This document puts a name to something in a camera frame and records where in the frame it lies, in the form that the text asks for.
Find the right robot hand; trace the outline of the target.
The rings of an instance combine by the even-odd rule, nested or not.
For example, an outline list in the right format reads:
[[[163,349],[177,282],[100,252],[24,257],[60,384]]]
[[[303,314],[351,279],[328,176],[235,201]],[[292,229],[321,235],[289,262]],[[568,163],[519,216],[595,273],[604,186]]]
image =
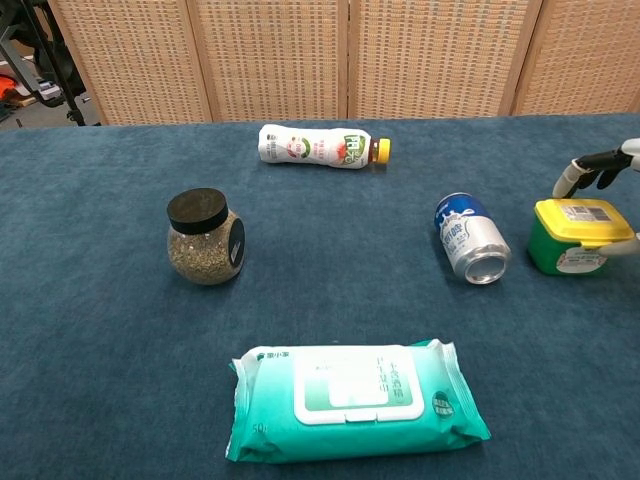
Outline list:
[[[626,168],[639,169],[639,140],[629,139],[611,151],[571,160],[556,181],[552,199],[537,209],[540,254],[537,262],[549,271],[582,273],[601,267],[606,259],[639,252],[639,234],[605,201],[572,196],[592,183],[602,190]]]

